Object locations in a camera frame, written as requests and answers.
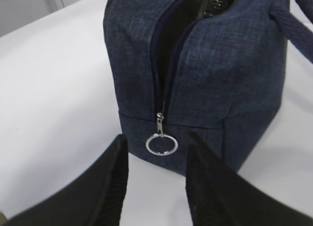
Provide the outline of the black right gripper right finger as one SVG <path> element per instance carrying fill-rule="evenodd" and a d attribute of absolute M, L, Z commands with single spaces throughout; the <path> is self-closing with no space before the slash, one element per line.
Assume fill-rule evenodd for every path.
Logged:
<path fill-rule="evenodd" d="M 311 226 L 312 217 L 260 191 L 190 134 L 185 190 L 195 226 Z"/>

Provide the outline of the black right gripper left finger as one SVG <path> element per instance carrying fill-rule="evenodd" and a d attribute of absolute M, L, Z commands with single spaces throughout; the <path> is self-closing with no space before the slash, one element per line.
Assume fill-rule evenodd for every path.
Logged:
<path fill-rule="evenodd" d="M 118 135 L 68 186 L 14 216 L 9 226 L 118 226 L 129 175 L 128 143 Z"/>

